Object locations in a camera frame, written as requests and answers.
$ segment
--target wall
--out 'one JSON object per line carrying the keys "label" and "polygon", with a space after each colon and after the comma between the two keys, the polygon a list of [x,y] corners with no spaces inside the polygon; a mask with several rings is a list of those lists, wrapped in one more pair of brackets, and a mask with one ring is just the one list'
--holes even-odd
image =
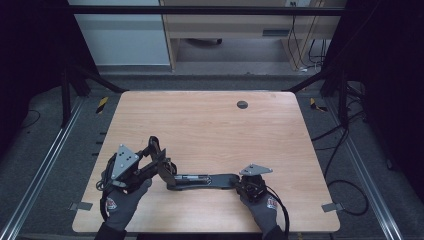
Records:
{"label": "wall", "polygon": [[[157,0],[68,0],[70,5],[159,5]],[[97,66],[169,66],[160,15],[75,15]]]}

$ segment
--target hand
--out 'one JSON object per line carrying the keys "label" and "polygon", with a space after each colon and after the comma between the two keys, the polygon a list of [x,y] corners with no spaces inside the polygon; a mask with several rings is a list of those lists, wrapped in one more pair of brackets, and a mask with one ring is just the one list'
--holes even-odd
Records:
{"label": "hand", "polygon": [[249,200],[240,197],[240,200],[246,205],[253,216],[256,224],[266,236],[274,227],[277,226],[277,205],[278,202],[266,194],[258,202],[249,202]]}
{"label": "hand", "polygon": [[124,231],[137,210],[138,202],[152,185],[152,179],[147,179],[139,189],[131,194],[113,191],[106,200],[109,218],[106,225],[117,230]]}

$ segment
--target gray tape strip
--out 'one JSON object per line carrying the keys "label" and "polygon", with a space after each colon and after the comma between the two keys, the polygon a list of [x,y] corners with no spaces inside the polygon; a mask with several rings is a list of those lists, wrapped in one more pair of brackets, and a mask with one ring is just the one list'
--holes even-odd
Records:
{"label": "gray tape strip", "polygon": [[72,210],[72,211],[78,211],[79,209],[90,211],[92,206],[93,206],[92,203],[85,203],[85,202],[73,203],[73,202],[71,202],[68,209]]}
{"label": "gray tape strip", "polygon": [[322,210],[324,210],[324,212],[344,210],[344,207],[341,203],[328,203],[328,204],[323,204],[321,207],[322,207]]}

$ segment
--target black sleeve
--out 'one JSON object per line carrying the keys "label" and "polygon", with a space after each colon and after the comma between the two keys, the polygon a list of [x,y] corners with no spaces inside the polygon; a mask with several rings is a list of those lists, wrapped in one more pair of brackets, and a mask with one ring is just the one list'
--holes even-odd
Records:
{"label": "black sleeve", "polygon": [[94,240],[123,240],[125,235],[127,235],[127,231],[120,232],[103,223]]}
{"label": "black sleeve", "polygon": [[265,237],[264,240],[287,240],[280,226],[275,226]]}

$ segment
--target glove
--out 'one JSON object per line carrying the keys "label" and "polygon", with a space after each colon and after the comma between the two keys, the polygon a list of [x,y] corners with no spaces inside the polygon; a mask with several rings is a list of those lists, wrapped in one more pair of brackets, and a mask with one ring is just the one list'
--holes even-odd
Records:
{"label": "glove", "polygon": [[256,224],[262,231],[262,236],[266,236],[277,226],[277,204],[278,202],[266,194],[258,202],[249,202],[240,196],[240,200],[246,205],[253,216]]}
{"label": "glove", "polygon": [[111,192],[106,200],[109,212],[106,225],[117,231],[124,231],[137,210],[138,202],[150,186],[152,186],[152,179],[147,179],[139,189],[131,194],[116,190]]}

